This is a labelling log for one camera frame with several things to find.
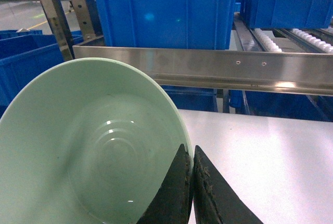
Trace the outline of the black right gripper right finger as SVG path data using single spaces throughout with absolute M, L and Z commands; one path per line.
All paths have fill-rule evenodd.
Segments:
M 200 146 L 194 155 L 194 210 L 196 223 L 262 223 Z

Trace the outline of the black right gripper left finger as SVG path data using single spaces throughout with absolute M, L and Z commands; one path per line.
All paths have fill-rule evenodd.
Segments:
M 138 223 L 188 223 L 193 199 L 191 158 L 181 144 L 166 176 Z

